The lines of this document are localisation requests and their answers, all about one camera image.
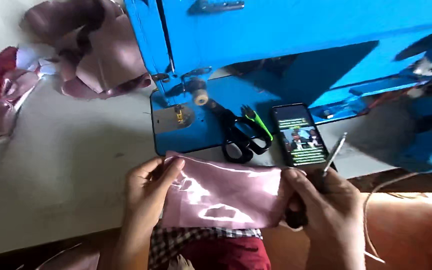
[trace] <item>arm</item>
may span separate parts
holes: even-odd
[[[324,178],[325,194],[319,193],[298,169],[287,169],[282,177],[306,206],[308,225],[304,229],[310,239],[306,269],[366,269],[359,190],[331,168]]]
[[[137,258],[147,255],[145,249],[163,210],[166,193],[184,167],[184,160],[176,159],[161,177],[155,179],[153,171],[163,162],[162,157],[155,157],[132,169],[126,176],[126,209],[114,254],[115,269],[137,270]]]

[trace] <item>left hand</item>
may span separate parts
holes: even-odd
[[[163,166],[163,162],[163,157],[154,157],[130,170],[126,176],[126,213],[123,225],[137,228],[144,235],[151,235],[163,210],[166,193],[184,167],[184,160],[178,158],[156,179],[154,171]]]
[[[120,266],[126,265],[149,241],[166,193],[184,167],[182,158],[175,159],[156,177],[154,173],[163,163],[163,157],[154,157],[131,169],[126,176],[126,209],[117,255]]]

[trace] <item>green thread snips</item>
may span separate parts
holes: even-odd
[[[259,118],[259,115],[251,107],[249,107],[248,105],[243,105],[243,106],[241,106],[241,112],[243,113],[244,116],[246,116],[246,118],[248,118],[249,120],[252,120],[256,124],[260,125],[266,131],[266,133],[269,135],[269,138],[271,138],[271,140],[273,140],[273,135],[271,135],[271,133],[269,132],[269,130],[265,126],[265,123],[263,123],[261,118]]]

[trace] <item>checkered shirt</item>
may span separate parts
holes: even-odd
[[[156,225],[151,234],[148,269],[155,270],[178,255],[184,246],[199,239],[258,237],[259,229],[231,230],[226,228],[161,228]]]

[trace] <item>right hand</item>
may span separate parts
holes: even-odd
[[[365,269],[363,201],[359,190],[331,168],[324,178],[325,194],[308,180],[311,172],[306,177],[299,169],[286,169],[281,175],[306,206],[308,225],[304,229],[310,239],[307,268]]]

